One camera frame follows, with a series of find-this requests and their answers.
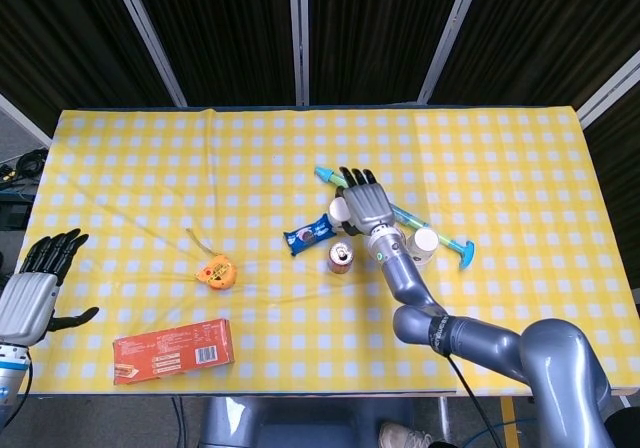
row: orange tape measure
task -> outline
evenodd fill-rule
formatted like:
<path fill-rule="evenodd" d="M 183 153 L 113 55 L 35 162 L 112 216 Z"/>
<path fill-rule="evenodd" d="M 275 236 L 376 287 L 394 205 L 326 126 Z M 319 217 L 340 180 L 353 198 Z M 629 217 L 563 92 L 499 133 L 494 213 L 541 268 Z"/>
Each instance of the orange tape measure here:
<path fill-rule="evenodd" d="M 202 251 L 213 258 L 207 263 L 207 266 L 196 273 L 196 278 L 209 285 L 214 290 L 228 290 L 236 282 L 238 269 L 231 263 L 231 260 L 221 253 L 214 253 L 204 246 L 196 237 L 191 228 L 186 229 L 191 239 L 200 247 Z"/>

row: black curtain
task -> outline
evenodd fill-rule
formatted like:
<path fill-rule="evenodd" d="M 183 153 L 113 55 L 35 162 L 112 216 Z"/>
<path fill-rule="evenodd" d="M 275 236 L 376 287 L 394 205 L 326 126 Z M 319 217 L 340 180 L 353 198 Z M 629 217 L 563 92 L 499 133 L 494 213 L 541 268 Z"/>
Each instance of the black curtain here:
<path fill-rule="evenodd" d="M 289 0 L 143 0 L 191 106 L 294 105 Z"/>
<path fill-rule="evenodd" d="M 309 0 L 311 104 L 415 101 L 454 0 Z"/>
<path fill-rule="evenodd" d="M 640 288 L 640 85 L 584 132 L 622 262 Z"/>
<path fill-rule="evenodd" d="M 65 108 L 173 105 L 121 0 L 0 0 L 0 92 L 49 135 Z"/>
<path fill-rule="evenodd" d="M 640 49 L 640 0 L 473 0 L 431 104 L 579 108 Z"/>

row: barcode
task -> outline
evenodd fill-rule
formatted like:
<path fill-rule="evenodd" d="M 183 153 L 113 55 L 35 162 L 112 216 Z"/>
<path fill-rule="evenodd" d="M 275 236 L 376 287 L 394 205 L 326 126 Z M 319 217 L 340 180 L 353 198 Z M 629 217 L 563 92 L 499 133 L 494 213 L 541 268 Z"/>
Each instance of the barcode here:
<path fill-rule="evenodd" d="M 218 359 L 218 351 L 215 346 L 205 346 L 204 348 L 196 349 L 196 363 L 208 363 L 209 361 L 216 361 Z"/>

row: white cup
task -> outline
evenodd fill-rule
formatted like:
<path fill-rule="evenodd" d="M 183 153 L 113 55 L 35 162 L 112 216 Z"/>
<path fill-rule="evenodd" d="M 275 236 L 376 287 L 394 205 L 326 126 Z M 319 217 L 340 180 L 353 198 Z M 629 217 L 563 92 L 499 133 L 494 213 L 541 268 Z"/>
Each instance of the white cup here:
<path fill-rule="evenodd" d="M 420 228 L 407 240 L 407 250 L 416 265 L 426 265 L 438 249 L 438 234 L 431 228 Z"/>
<path fill-rule="evenodd" d="M 337 230 L 342 230 L 342 222 L 351 218 L 347 202 L 342 197 L 334 198 L 331 201 L 327 215 L 329 216 L 329 223 Z"/>

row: yellow checkered tablecloth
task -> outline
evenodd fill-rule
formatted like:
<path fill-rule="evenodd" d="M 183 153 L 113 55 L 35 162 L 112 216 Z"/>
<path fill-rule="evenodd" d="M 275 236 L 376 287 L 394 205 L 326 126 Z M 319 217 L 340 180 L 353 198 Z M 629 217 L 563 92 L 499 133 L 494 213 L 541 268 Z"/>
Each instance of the yellow checkered tablecloth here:
<path fill-rule="evenodd" d="M 88 232 L 56 313 L 100 313 L 34 347 L 33 390 L 460 391 L 441 358 L 395 340 L 397 304 L 362 238 L 347 275 L 326 267 L 336 238 L 290 256 L 282 232 L 333 196 L 314 166 L 343 164 L 370 167 L 391 201 L 476 242 L 468 270 L 442 247 L 423 269 L 452 313 L 515 331 L 568 319 L 614 388 L 640 386 L 640 321 L 575 113 L 493 108 L 64 112 L 22 254 L 42 236 Z M 235 261 L 233 289 L 195 281 L 207 256 L 186 228 Z M 231 320 L 235 364 L 113 386 L 116 337 L 218 317 Z M 463 369 L 479 393 L 528 392 Z"/>

